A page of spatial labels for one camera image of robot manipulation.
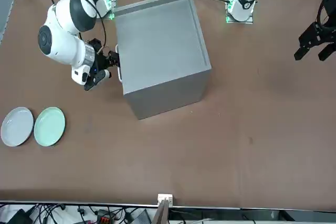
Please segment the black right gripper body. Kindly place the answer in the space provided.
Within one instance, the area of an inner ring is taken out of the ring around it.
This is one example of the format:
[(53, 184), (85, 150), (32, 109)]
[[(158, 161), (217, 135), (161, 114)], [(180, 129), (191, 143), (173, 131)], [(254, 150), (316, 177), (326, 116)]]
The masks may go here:
[(98, 39), (92, 39), (89, 41), (89, 45), (91, 45), (94, 49), (94, 62), (92, 67), (90, 68), (90, 73), (98, 73), (100, 70), (108, 69), (109, 61), (108, 58), (103, 54), (103, 52), (98, 52), (101, 47), (101, 41)]

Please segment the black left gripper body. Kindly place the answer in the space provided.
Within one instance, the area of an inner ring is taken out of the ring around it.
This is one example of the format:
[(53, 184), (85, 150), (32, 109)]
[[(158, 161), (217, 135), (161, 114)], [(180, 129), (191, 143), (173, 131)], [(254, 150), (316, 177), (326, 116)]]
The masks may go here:
[(335, 0), (323, 0), (322, 2), (328, 16), (327, 22), (323, 25), (327, 29), (335, 29)]

